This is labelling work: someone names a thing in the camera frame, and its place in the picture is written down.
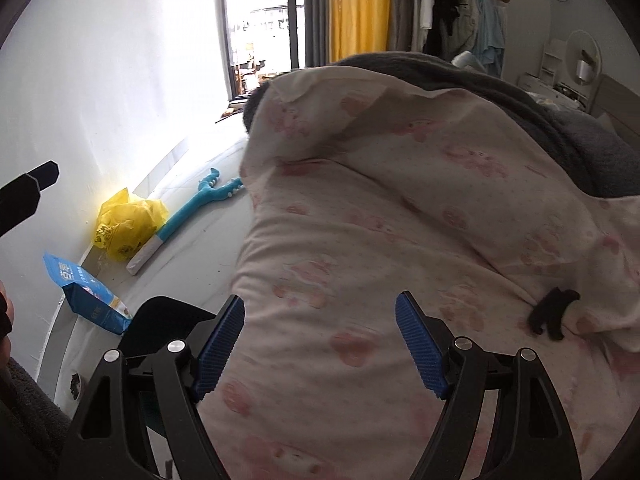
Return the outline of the person's left hand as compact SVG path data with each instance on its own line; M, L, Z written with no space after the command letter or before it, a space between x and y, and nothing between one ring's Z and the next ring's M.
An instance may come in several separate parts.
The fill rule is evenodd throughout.
M4 370L8 366L9 360L11 357L12 344L10 339L10 333L12 333L12 330L13 330L15 309L14 309L14 304L10 299L8 292L6 291L6 286L4 286L3 283L0 283L0 292L1 292L0 367L2 370Z

